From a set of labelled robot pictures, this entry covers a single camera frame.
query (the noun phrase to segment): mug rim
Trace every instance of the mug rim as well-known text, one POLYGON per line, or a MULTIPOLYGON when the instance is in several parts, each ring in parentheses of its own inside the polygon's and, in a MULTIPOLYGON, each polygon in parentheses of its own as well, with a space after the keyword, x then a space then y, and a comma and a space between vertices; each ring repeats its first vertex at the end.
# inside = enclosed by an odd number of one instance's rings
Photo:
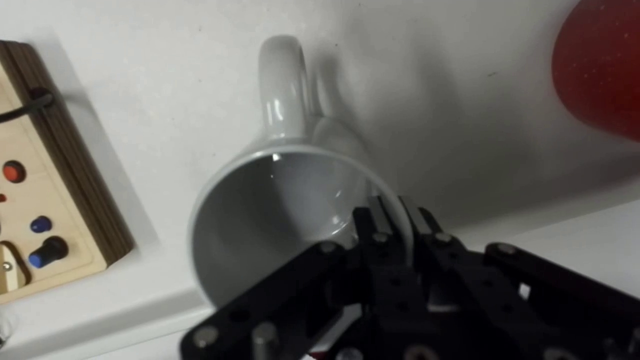
POLYGON ((367 182, 371 182, 371 186, 376 188, 376 191, 383 198, 386 205, 389 205, 389 215, 394 218, 402 237, 403 237, 403 246, 407 250, 407 254, 411 254, 411 228, 410 228, 410 220, 403 212, 403 205, 398 198, 398 193, 391 189, 389 184, 386 184, 386 179, 381 175, 377 175, 377 172, 373 172, 370 166, 349 157, 349 155, 344 155, 340 151, 334 151, 334 150, 325 150, 325 147, 317 147, 317 146, 309 146, 309 144, 274 144, 274 146, 267 146, 267 147, 258 147, 258 150, 252 150, 252 151, 245 151, 245 153, 239 153, 237 157, 229 159, 227 164, 223 164, 203 186, 202 189, 197 191, 195 195, 195 201, 193 201, 193 207, 190 212, 190 218, 188 218, 188 255, 190 255, 190 267, 191 267, 191 276, 197 280, 197 285, 199 285, 199 292, 203 294, 203 298, 213 304, 213 300, 208 295, 208 289, 203 289, 203 281, 199 280, 199 271, 197 271, 197 265, 195 265, 195 222, 197 222, 197 215, 199 215, 199 209, 203 205, 203 201, 208 200, 208 195, 213 193, 213 188, 226 177, 229 175, 233 169, 250 164, 250 162, 256 162, 256 159, 261 159, 261 157, 269 157, 274 153, 309 153, 309 155, 325 155, 325 157, 331 157, 331 159, 338 159, 349 167, 353 167, 356 172, 360 172, 367 182))

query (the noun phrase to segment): red dot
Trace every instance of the red dot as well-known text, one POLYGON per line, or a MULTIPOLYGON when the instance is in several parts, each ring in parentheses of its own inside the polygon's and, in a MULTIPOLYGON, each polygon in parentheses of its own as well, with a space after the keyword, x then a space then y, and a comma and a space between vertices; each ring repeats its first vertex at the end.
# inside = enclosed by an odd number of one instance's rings
POLYGON ((9 179, 13 184, 23 182, 23 177, 26 177, 23 166, 15 159, 3 162, 2 174, 5 179, 9 179))

